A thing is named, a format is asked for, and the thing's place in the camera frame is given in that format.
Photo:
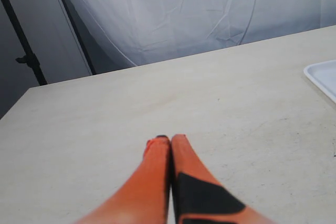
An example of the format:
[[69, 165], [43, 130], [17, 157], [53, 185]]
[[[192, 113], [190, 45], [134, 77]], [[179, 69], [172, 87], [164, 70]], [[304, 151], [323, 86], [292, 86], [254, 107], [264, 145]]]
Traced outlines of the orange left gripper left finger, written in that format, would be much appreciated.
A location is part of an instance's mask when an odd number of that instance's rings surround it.
[[142, 162], [131, 177], [77, 223], [167, 223], [170, 154], [167, 136], [148, 140]]

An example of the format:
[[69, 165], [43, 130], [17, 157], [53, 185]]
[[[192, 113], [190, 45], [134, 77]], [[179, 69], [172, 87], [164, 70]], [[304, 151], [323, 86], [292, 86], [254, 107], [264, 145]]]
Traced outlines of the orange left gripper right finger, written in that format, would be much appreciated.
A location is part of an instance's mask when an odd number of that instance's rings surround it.
[[274, 223], [233, 196], [210, 173], [186, 135], [171, 140], [176, 223]]

